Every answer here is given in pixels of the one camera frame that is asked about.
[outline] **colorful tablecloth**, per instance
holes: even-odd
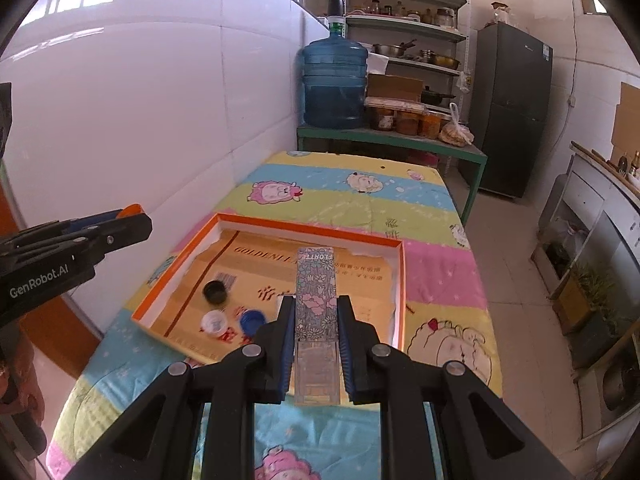
[[[502,375],[476,262],[437,171],[327,153],[272,156],[217,211],[402,238],[406,254],[405,350],[414,360],[459,360],[497,394]],[[132,310],[202,219],[123,308],[78,379],[55,429],[47,466],[62,479],[178,352],[142,332]],[[380,476],[376,410],[256,406],[256,480],[370,480]],[[199,476],[200,457],[194,476]]]

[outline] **black bottle cap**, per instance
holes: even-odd
[[[202,294],[210,304],[219,305],[226,301],[225,284],[220,280],[213,280],[202,288]]]
[[[329,0],[327,16],[344,16],[344,0]]]

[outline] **blue water bottle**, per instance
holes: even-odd
[[[329,0],[329,37],[302,50],[306,124],[345,130],[364,125],[369,53],[345,39],[344,1]]]

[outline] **bottle cap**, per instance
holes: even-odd
[[[210,304],[219,305],[226,301],[225,284],[220,280],[213,280],[202,287],[202,294]]]
[[[210,336],[219,337],[229,328],[225,313],[221,310],[211,310],[200,320],[200,328]]]
[[[261,310],[247,310],[240,317],[240,328],[245,335],[249,337],[255,336],[258,329],[267,323],[267,318]]]
[[[344,0],[329,0],[327,16],[344,16]]]

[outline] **barcode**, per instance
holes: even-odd
[[[231,286],[234,284],[237,276],[219,272],[216,275],[216,279],[225,284],[226,290],[231,290]]]

